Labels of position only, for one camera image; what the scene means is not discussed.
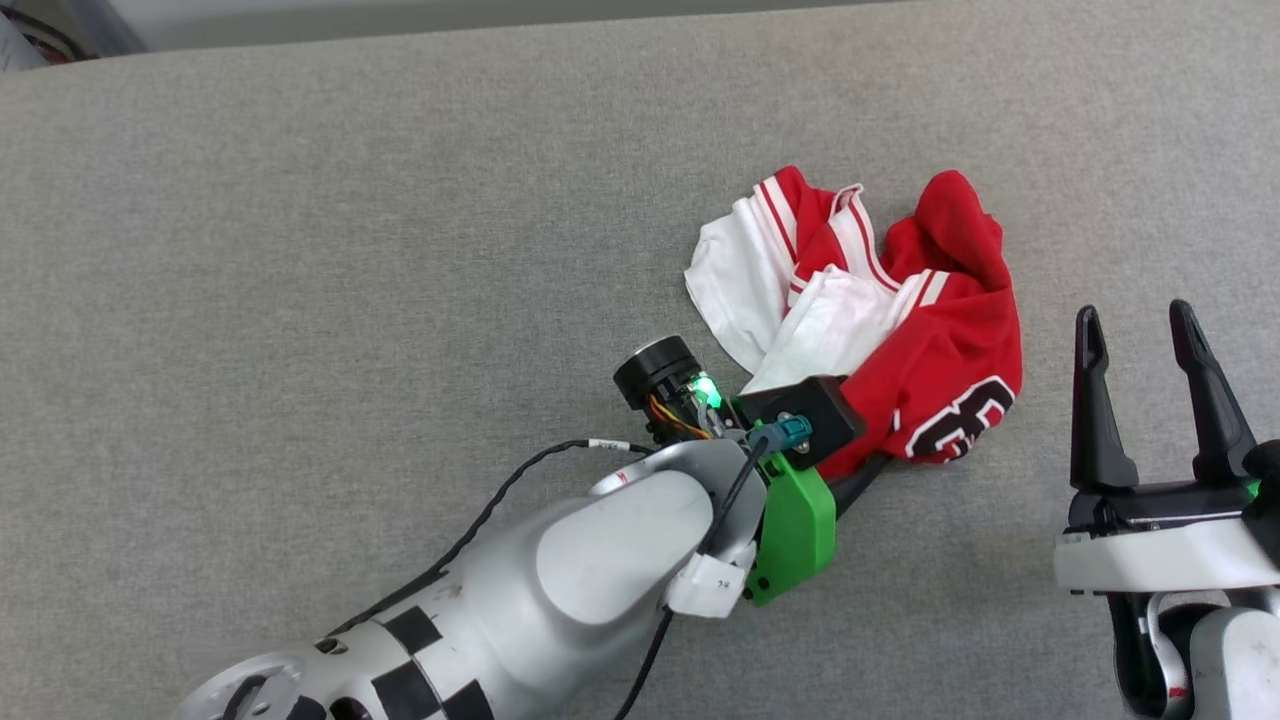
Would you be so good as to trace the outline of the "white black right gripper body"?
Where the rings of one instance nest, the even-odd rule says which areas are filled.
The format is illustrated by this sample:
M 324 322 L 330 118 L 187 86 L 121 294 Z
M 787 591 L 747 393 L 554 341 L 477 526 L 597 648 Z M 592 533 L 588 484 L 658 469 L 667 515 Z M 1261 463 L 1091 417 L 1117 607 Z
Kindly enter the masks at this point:
M 1080 489 L 1053 574 L 1064 589 L 1094 593 L 1280 585 L 1280 496 L 1190 482 Z

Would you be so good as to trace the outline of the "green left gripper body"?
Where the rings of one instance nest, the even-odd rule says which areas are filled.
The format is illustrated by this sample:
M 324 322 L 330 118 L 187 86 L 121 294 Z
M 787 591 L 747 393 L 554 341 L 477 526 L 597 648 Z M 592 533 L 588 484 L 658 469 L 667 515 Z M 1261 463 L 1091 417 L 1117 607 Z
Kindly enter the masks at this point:
M 759 548 L 745 597 L 764 607 L 820 574 L 835 556 L 836 502 L 813 468 L 797 470 L 785 455 L 763 464 L 767 497 Z

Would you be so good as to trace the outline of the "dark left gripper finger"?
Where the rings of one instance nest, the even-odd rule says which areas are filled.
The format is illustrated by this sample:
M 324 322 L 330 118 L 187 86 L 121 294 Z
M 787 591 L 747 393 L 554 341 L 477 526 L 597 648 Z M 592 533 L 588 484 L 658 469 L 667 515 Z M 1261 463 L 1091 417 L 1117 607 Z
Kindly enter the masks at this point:
M 835 516 L 841 519 L 890 464 L 890 455 L 872 455 L 855 473 L 831 484 Z

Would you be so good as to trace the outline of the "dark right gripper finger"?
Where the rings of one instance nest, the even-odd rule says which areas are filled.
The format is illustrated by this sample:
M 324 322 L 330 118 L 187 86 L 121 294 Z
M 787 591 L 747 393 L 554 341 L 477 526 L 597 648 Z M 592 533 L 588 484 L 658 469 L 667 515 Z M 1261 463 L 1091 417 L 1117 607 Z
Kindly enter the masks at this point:
M 1092 305 L 1075 319 L 1071 392 L 1070 486 L 1079 491 L 1126 491 L 1139 484 L 1126 455 L 1106 382 L 1108 350 Z
M 1252 478 L 1245 455 L 1256 446 L 1252 429 L 1216 359 L 1193 306 L 1175 299 L 1169 306 L 1175 359 L 1187 375 L 1198 452 L 1193 477 L 1206 486 L 1247 488 Z

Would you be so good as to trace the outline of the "red white Bulls jersey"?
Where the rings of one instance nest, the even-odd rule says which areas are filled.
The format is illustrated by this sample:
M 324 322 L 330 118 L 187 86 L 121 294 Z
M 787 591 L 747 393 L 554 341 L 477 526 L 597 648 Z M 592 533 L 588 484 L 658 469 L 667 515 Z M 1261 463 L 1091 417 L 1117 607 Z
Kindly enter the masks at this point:
M 876 237 L 863 187 L 823 190 L 796 167 L 755 183 L 700 229 L 685 284 L 746 393 L 841 379 L 865 432 L 819 466 L 876 454 L 964 457 L 1023 387 L 1021 328 L 1004 231 L 957 170 Z

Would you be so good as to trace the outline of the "grey fabric sofa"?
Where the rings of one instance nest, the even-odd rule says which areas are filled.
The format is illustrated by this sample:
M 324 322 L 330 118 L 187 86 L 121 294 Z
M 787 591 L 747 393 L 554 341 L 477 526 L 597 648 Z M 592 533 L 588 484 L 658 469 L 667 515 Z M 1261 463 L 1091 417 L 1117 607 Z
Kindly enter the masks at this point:
M 169 720 L 426 570 L 681 334 L 700 227 L 781 167 L 877 234 L 957 169 L 1025 350 L 960 462 L 833 562 L 671 629 L 628 720 L 1128 720 L 1053 580 L 1074 318 L 1143 480 L 1196 455 L 1189 301 L 1280 437 L 1280 0 L 932 0 L 100 59 L 0 77 L 0 720 Z

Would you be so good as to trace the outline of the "dark grey background object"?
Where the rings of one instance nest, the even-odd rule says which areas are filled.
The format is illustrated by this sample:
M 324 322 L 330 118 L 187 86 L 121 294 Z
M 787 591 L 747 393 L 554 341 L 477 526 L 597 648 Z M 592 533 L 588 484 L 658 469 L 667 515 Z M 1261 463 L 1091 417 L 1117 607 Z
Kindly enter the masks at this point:
M 0 17 L 51 65 L 148 51 L 116 0 L 0 0 Z

